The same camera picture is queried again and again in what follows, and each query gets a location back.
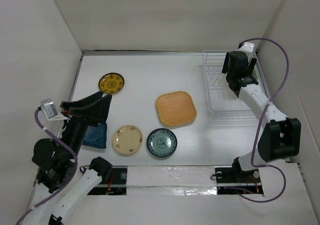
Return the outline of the light blue divided plate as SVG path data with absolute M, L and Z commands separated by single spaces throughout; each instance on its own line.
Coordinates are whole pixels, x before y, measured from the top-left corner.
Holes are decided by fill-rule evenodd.
M 258 76 L 258 73 L 257 73 L 257 66 L 256 65 L 253 68 L 252 77 L 257 81 L 259 80 L 259 76 Z

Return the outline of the cream floral round plate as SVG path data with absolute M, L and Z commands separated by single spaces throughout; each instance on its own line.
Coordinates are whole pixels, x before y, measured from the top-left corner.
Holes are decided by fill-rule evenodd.
M 120 127 L 112 136 L 114 149 L 122 155 L 136 153 L 143 144 L 143 133 L 134 125 Z

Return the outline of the blue white patterned bowl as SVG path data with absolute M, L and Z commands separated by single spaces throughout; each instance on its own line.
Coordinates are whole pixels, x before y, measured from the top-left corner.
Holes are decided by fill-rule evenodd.
M 167 158 L 174 154 L 178 147 L 176 135 L 167 128 L 153 130 L 147 137 L 146 146 L 156 158 Z

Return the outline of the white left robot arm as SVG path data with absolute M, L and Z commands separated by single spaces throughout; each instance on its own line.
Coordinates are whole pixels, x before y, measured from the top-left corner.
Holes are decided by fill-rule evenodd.
M 112 164 L 98 156 L 91 161 L 79 182 L 61 200 L 58 199 L 77 172 L 78 153 L 88 127 L 106 123 L 112 98 L 112 95 L 98 91 L 78 101 L 61 102 L 61 112 L 57 112 L 50 99 L 43 100 L 35 110 L 35 122 L 48 137 L 35 143 L 31 160 L 38 166 L 36 184 L 45 191 L 46 197 L 33 204 L 17 221 L 18 225 L 63 225 L 88 192 L 111 179 Z M 40 122 L 40 112 L 49 121 L 64 121 L 60 138 Z

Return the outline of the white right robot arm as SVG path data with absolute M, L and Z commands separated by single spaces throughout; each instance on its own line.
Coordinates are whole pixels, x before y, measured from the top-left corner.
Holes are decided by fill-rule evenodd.
M 260 166 L 297 156 L 300 151 L 301 122 L 289 118 L 269 101 L 252 75 L 256 61 L 236 50 L 226 53 L 222 67 L 229 88 L 259 119 L 258 128 L 263 130 L 257 133 L 255 148 L 234 159 L 227 174 L 237 182 L 242 182 Z

